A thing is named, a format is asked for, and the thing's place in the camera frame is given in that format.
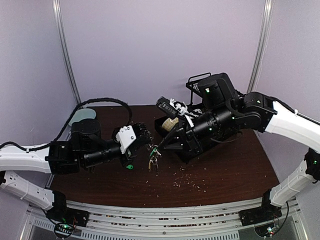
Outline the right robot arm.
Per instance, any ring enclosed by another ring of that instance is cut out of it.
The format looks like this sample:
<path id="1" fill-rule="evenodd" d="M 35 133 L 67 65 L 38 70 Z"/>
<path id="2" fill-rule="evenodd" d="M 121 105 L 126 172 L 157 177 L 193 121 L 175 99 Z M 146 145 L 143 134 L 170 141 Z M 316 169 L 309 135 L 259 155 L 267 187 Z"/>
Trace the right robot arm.
<path id="1" fill-rule="evenodd" d="M 209 72 L 192 76 L 186 87 L 201 97 L 201 104 L 185 104 L 161 97 L 156 106 L 178 122 L 154 148 L 172 150 L 191 157 L 222 144 L 242 129 L 277 134 L 308 147 L 297 169 L 279 185 L 268 190 L 256 210 L 259 220 L 268 220 L 276 208 L 310 183 L 320 179 L 320 124 L 291 108 L 278 98 L 252 91 L 236 90 L 229 76 Z"/>

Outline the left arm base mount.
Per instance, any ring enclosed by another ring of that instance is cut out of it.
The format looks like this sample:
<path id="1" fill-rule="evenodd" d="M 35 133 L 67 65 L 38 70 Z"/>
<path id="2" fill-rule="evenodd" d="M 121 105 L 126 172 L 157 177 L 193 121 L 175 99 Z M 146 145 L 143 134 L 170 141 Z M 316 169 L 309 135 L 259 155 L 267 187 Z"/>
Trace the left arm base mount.
<path id="1" fill-rule="evenodd" d="M 45 210 L 45 216 L 54 224 L 53 232 L 59 239 L 67 239 L 76 227 L 86 227 L 90 213 L 67 206 L 66 196 L 53 191 L 52 208 Z"/>

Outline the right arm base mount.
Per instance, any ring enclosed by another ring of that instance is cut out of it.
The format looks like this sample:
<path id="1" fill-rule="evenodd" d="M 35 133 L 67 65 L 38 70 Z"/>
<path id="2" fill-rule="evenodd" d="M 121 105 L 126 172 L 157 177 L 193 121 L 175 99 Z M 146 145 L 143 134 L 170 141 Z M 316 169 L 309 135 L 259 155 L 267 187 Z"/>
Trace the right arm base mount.
<path id="1" fill-rule="evenodd" d="M 270 194 L 271 189 L 263 194 L 260 206 L 241 210 L 238 213 L 243 227 L 271 221 L 275 216 L 282 216 L 282 207 L 272 205 Z"/>

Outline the yellow tagged key bunch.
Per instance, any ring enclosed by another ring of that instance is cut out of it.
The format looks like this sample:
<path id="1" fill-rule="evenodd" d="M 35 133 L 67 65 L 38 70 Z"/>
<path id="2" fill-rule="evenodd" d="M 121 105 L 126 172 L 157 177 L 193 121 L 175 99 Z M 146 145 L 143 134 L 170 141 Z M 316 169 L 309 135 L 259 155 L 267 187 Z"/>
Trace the yellow tagged key bunch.
<path id="1" fill-rule="evenodd" d="M 148 170 L 149 170 L 149 172 L 152 170 L 153 164 L 154 164 L 153 160 L 149 159 L 149 162 L 148 162 Z"/>

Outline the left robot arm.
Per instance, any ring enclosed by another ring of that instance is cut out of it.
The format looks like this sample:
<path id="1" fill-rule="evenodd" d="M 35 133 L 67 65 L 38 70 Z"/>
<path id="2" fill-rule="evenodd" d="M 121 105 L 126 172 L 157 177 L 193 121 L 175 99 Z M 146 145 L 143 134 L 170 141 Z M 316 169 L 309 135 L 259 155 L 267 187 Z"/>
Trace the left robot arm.
<path id="1" fill-rule="evenodd" d="M 41 188 L 16 174 L 16 171 L 41 172 L 52 175 L 92 171 L 97 165 L 120 160 L 123 167 L 131 165 L 137 151 L 151 143 L 146 125 L 138 122 L 115 128 L 111 139 L 101 137 L 101 124 L 96 119 L 83 119 L 71 126 L 67 141 L 18 147 L 13 143 L 0 146 L 0 187 L 22 200 L 27 200 L 61 222 L 72 218 L 66 196 L 59 191 Z"/>

